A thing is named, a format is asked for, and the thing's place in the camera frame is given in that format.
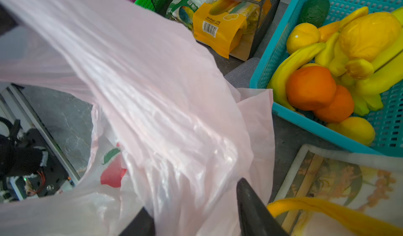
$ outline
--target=green avocado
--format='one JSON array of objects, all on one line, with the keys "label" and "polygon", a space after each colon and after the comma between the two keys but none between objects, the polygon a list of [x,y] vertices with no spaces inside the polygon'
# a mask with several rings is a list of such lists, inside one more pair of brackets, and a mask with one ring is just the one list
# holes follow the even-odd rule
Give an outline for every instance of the green avocado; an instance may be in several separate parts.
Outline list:
[{"label": "green avocado", "polygon": [[302,7],[297,24],[308,22],[319,28],[323,25],[323,22],[325,22],[329,9],[329,0],[308,0]]}]

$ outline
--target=white plastic bag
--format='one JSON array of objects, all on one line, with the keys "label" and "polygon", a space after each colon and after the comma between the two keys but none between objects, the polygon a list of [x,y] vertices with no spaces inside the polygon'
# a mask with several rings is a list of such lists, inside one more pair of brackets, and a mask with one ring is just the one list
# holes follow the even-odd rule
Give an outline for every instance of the white plastic bag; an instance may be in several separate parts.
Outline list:
[{"label": "white plastic bag", "polygon": [[183,25],[125,0],[0,1],[29,27],[0,79],[94,104],[78,186],[2,205],[2,235],[118,235],[142,206],[159,236],[238,235],[237,181],[268,202],[270,90],[235,90]]}]

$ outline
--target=gray table surface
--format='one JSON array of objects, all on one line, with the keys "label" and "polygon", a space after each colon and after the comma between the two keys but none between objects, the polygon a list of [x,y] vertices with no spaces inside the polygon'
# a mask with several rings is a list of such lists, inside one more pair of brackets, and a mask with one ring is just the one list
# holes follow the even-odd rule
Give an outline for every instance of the gray table surface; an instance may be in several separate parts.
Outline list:
[{"label": "gray table surface", "polygon": [[[287,8],[280,3],[274,21],[264,36],[255,57],[261,57]],[[226,59],[211,51],[218,68],[226,75],[242,64],[239,60]],[[85,173],[91,146],[91,105],[73,96],[51,89],[26,86],[24,96],[37,112],[68,160],[80,176]],[[322,148],[337,146],[273,115],[276,158],[272,199],[279,190],[285,175],[301,145],[310,143]]]}]

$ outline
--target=plastic bag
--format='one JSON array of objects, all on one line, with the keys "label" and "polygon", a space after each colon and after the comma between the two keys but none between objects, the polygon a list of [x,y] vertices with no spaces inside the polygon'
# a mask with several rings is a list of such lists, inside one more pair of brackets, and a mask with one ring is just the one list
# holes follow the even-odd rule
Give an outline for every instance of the plastic bag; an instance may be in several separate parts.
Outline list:
[{"label": "plastic bag", "polygon": [[142,206],[157,235],[238,235],[237,181],[268,202],[271,90],[236,90],[183,25],[125,0],[0,1],[30,27],[0,80],[94,104],[80,183],[1,205],[2,235],[118,235]]}]

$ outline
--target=yellow snack package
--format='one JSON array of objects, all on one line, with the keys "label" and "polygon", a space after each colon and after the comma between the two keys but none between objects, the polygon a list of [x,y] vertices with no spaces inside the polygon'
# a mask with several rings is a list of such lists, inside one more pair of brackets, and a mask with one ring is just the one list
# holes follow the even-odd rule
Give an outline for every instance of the yellow snack package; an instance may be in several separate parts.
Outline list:
[{"label": "yellow snack package", "polygon": [[193,16],[194,37],[226,58],[247,29],[246,16],[227,12],[236,5],[232,0],[203,4]]}]

